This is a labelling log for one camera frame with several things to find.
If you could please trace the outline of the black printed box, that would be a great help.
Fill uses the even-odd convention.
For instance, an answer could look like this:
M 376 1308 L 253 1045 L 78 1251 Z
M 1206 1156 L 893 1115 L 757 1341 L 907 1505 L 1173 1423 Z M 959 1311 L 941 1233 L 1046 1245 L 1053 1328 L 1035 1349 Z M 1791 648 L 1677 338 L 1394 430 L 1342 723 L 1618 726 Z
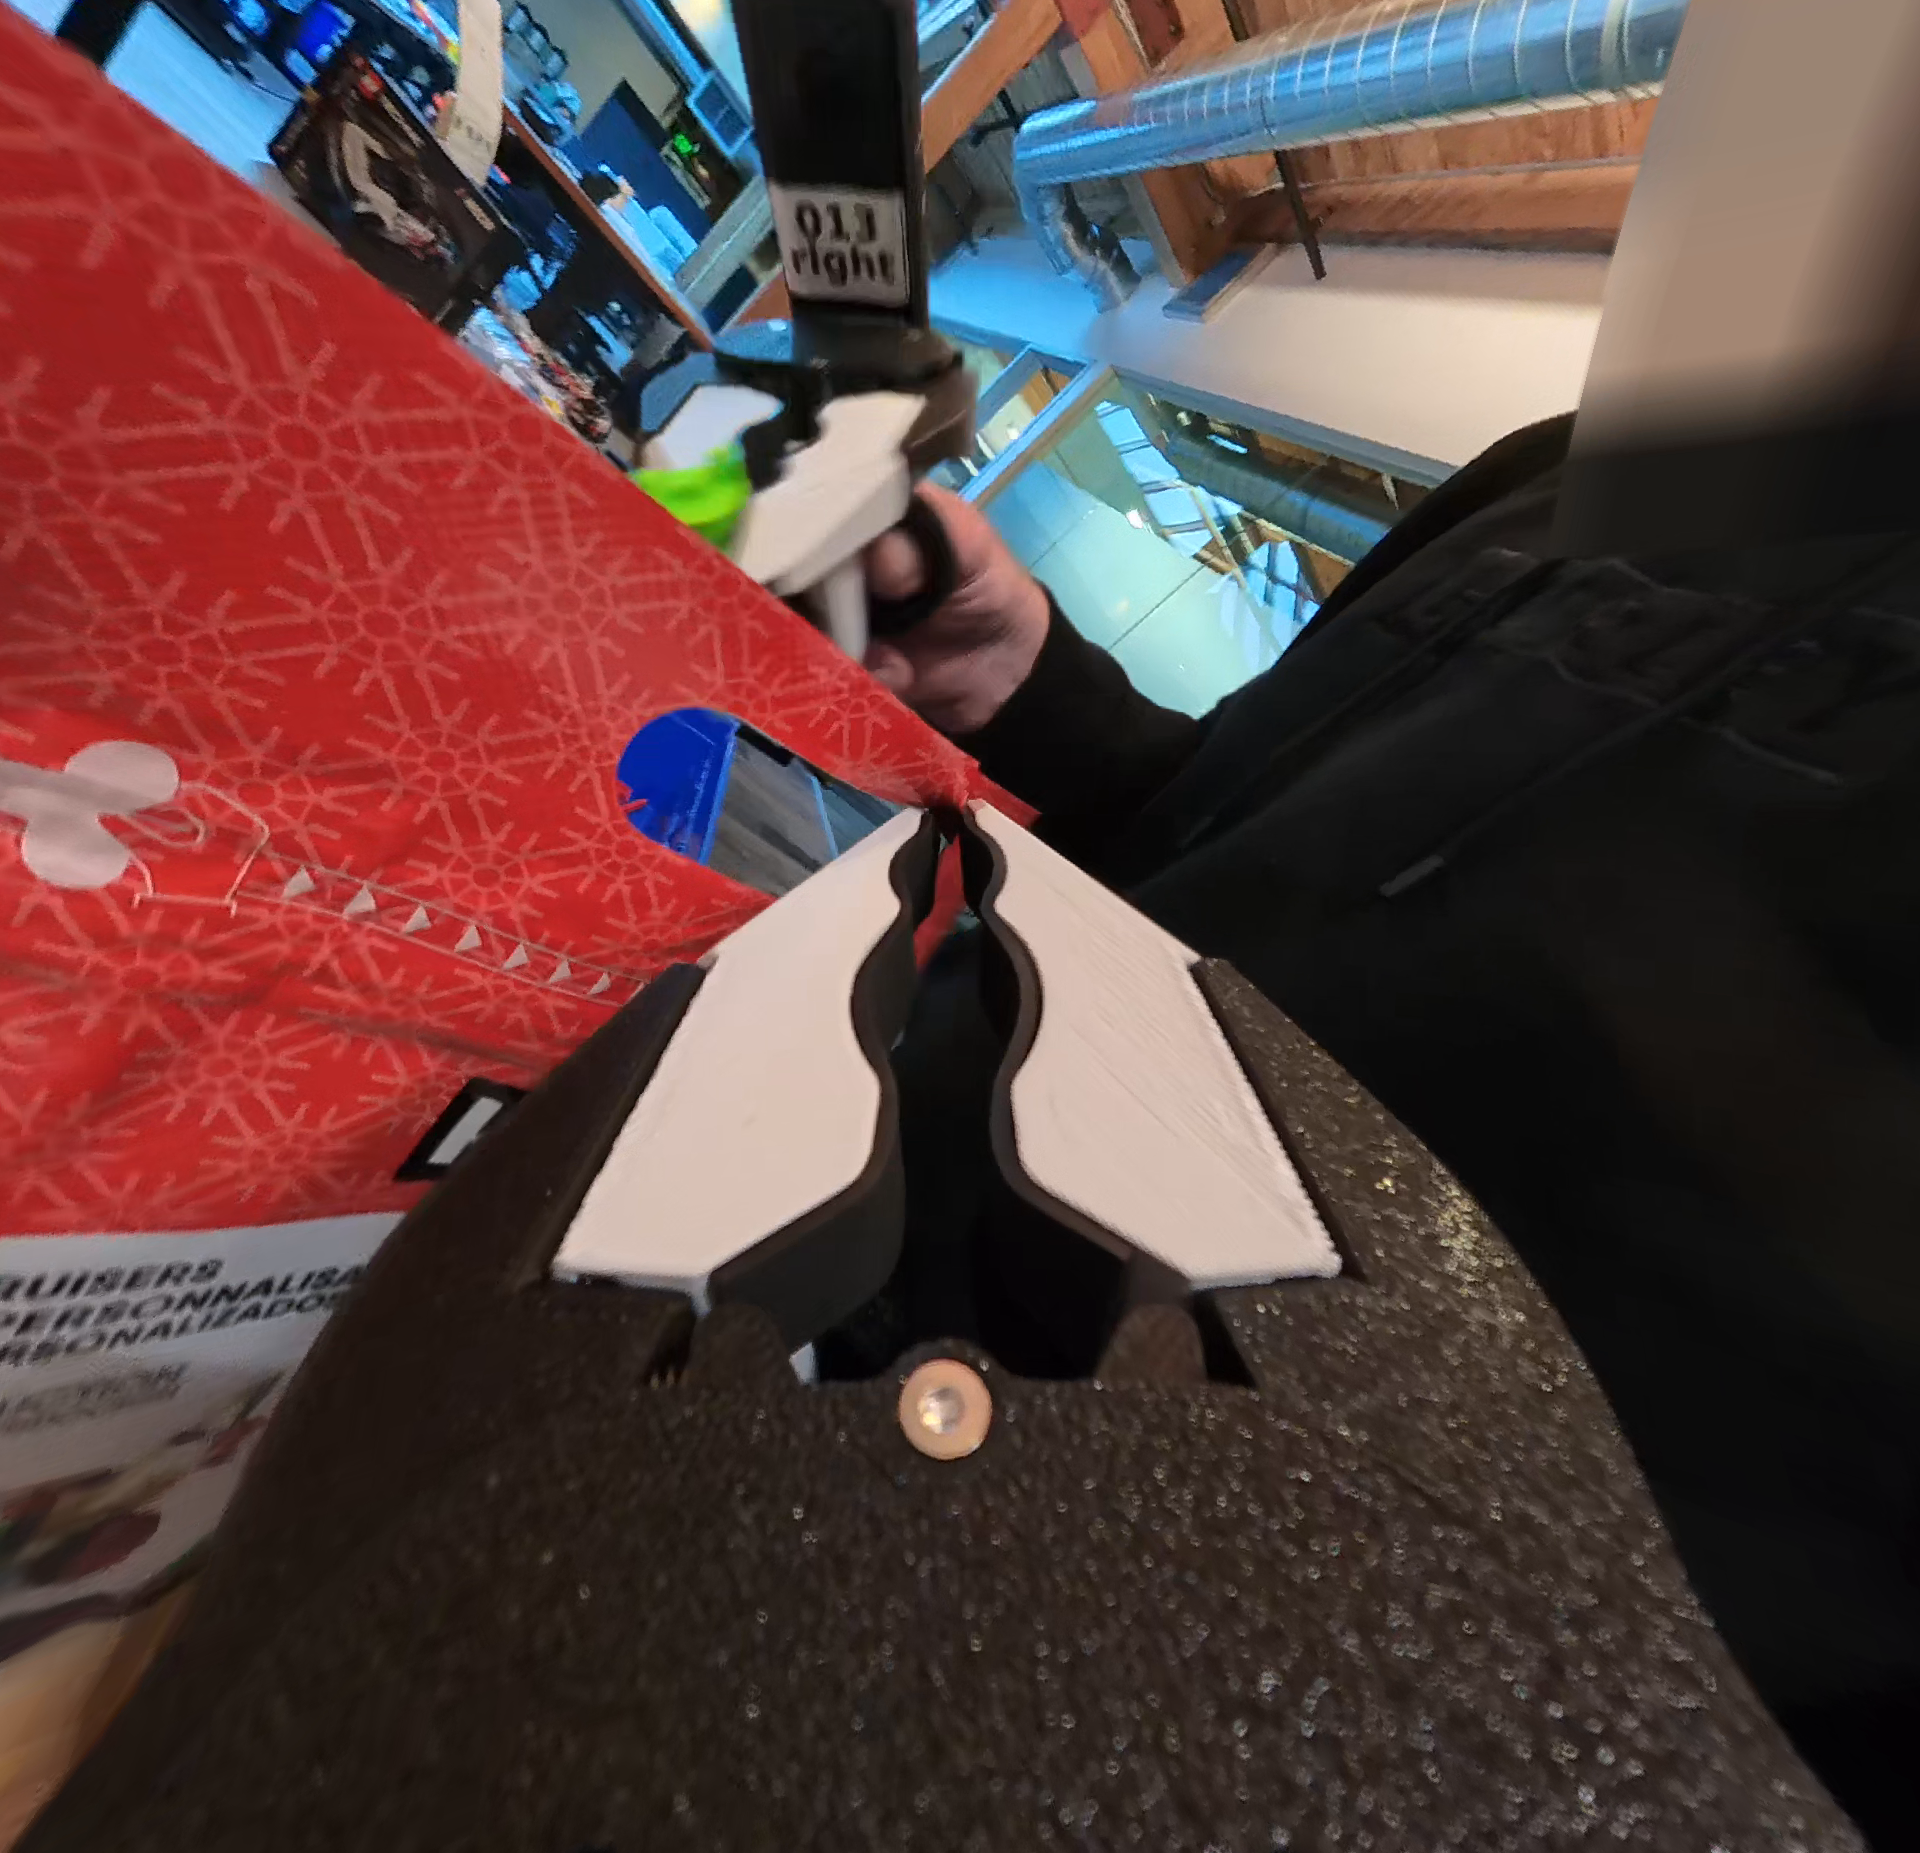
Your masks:
M 450 336 L 524 257 L 503 208 L 357 46 L 298 93 L 269 164 L 348 263 Z

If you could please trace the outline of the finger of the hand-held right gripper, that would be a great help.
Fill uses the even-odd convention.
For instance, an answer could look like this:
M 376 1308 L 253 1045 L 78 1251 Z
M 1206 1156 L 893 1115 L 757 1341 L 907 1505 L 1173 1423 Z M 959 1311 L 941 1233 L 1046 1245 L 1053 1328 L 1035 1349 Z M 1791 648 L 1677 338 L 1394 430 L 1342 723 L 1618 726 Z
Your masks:
M 662 468 L 701 468 L 727 457 L 749 428 L 781 413 L 778 396 L 757 388 L 689 388 L 687 400 L 658 428 Z

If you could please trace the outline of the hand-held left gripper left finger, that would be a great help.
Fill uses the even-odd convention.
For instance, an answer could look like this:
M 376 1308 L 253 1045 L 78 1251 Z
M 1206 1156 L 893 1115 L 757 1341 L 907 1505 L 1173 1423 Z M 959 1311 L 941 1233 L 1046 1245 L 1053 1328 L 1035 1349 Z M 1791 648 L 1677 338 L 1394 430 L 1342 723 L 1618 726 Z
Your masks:
M 701 956 L 589 1168 L 555 1282 L 666 1293 L 697 1314 L 756 1308 L 789 1355 L 888 1282 L 902 1245 L 888 1055 L 934 882 L 936 820 L 893 814 Z

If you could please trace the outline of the printed toy set bag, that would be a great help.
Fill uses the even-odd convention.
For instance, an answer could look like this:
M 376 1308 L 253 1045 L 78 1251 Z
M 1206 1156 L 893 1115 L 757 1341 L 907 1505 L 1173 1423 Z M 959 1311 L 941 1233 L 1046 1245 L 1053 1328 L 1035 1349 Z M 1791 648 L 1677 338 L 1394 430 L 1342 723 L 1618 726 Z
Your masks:
M 6 9 L 6 1785 L 156 1659 L 475 1086 L 763 896 L 612 770 L 718 707 L 982 791 L 567 428 Z

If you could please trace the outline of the person's right hand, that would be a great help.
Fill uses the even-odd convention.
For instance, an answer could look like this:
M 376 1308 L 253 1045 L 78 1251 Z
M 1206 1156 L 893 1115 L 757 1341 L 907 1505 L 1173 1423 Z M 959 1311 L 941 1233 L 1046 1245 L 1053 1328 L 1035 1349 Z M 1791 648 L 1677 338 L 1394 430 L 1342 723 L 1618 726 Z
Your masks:
M 922 479 L 941 522 L 952 591 L 902 639 L 870 639 L 864 671 L 947 742 L 970 742 L 1029 679 L 1051 636 L 1051 597 L 961 492 Z

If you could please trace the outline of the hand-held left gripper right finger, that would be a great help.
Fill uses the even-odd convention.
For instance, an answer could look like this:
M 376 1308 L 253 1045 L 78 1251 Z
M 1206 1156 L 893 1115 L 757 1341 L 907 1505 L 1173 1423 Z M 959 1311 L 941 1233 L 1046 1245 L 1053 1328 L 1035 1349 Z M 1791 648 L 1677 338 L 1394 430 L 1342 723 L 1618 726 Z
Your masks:
M 1123 1296 L 1340 1278 L 1201 951 L 990 805 L 959 838 L 1016 985 L 984 1115 L 1011 1195 L 1110 1256 Z

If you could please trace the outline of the large blue plastic bin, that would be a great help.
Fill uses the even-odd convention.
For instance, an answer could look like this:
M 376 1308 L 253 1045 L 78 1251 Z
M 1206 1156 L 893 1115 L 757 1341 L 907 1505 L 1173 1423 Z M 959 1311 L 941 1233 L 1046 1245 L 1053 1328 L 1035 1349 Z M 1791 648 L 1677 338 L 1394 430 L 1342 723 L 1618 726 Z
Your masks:
M 630 829 L 706 868 L 728 791 L 733 735 L 740 723 L 727 712 L 653 714 L 612 765 Z

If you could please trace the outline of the lime green toy piece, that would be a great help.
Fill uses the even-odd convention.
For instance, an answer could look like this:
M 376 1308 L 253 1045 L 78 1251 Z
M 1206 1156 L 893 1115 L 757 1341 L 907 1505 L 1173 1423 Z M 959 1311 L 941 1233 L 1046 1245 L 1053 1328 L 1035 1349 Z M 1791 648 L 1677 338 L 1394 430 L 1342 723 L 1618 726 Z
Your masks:
M 662 514 L 674 514 L 715 554 L 728 554 L 756 504 L 756 479 L 740 441 L 706 452 L 706 460 L 687 468 L 633 468 L 630 482 L 640 482 Z

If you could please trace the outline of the silver ventilation duct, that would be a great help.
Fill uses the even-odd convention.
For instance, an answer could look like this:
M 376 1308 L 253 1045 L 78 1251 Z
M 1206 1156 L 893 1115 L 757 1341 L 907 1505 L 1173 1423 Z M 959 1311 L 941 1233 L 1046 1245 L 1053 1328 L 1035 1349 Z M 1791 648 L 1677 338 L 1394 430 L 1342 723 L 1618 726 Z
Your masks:
M 1655 99 L 1692 0 L 1373 0 L 1264 36 L 1016 135 L 1040 197 L 1256 148 L 1300 148 Z

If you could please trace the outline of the person's right forearm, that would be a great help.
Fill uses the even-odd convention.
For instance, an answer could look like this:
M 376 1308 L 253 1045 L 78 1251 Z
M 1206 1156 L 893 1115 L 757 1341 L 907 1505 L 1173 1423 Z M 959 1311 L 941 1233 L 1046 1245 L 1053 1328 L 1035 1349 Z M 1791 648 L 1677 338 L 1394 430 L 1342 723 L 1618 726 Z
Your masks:
M 947 693 L 926 693 L 919 712 L 1016 792 L 1064 858 L 1123 886 L 1244 829 L 1313 765 L 1347 755 L 1484 626 L 1484 607 L 1412 626 L 1373 597 L 1327 607 L 1275 666 L 1186 714 L 1082 639 L 1046 584 L 1029 597 L 1040 636 L 961 654 L 947 662 Z

